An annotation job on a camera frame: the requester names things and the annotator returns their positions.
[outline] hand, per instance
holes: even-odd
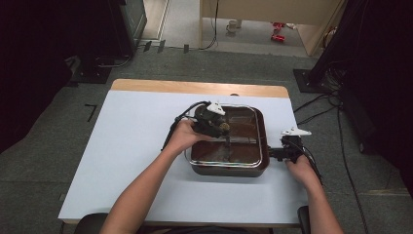
[[[301,182],[305,187],[310,187],[315,183],[319,183],[319,178],[306,156],[299,156],[295,164],[291,162],[291,160],[285,160],[285,163],[295,179]]]
[[[194,122],[191,120],[179,121],[165,149],[172,150],[177,156],[194,143],[211,139],[210,136],[195,133],[192,126],[194,126]]]

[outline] person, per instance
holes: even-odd
[[[195,133],[192,126],[194,122],[191,120],[181,120],[178,123],[167,146],[119,196],[105,219],[100,234],[136,233],[146,218],[174,159],[197,141],[211,139],[210,136]],[[287,161],[286,165],[307,189],[312,233],[342,233],[307,158],[300,156],[296,164]]]

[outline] stand base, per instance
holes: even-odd
[[[300,89],[301,93],[318,93],[318,94],[328,94],[331,93],[330,90],[323,86],[311,85],[308,79],[308,75],[311,70],[304,69],[293,69],[294,77]]]
[[[113,65],[113,59],[105,61],[105,65]],[[89,84],[106,84],[107,78],[111,72],[111,67],[99,67],[95,66],[93,68],[85,67],[82,63],[76,69],[73,74],[71,83],[89,83]]]

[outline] wooden desk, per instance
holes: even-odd
[[[203,18],[215,18],[217,0],[201,0],[200,48]],[[220,0],[218,18],[297,23],[309,56],[319,47],[331,26],[338,24],[346,0]]]
[[[108,213],[125,187],[159,154],[174,118],[200,100],[258,108],[266,118],[267,140],[273,147],[281,147],[283,130],[296,127],[283,87],[117,80],[100,110],[58,218],[77,223],[88,214]],[[305,205],[305,189],[283,162],[272,158],[260,177],[211,176],[196,174],[180,155],[145,224],[297,227],[297,209]]]

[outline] white plastic part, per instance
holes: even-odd
[[[290,130],[285,130],[282,132],[282,135],[285,136],[309,136],[311,132],[300,130],[292,127]]]
[[[225,115],[225,111],[222,109],[222,106],[218,102],[212,102],[209,106],[206,107],[206,109],[220,115]]]

